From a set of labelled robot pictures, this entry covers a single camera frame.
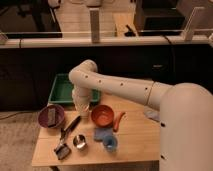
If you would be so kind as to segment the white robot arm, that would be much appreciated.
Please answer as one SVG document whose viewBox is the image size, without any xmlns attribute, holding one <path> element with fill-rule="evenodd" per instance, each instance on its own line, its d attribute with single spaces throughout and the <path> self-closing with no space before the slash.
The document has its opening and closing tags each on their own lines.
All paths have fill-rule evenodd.
<svg viewBox="0 0 213 171">
<path fill-rule="evenodd" d="M 213 93 L 195 83 L 165 83 L 102 75 L 85 60 L 69 72 L 77 108 L 93 89 L 159 112 L 159 171 L 213 171 Z"/>
</svg>

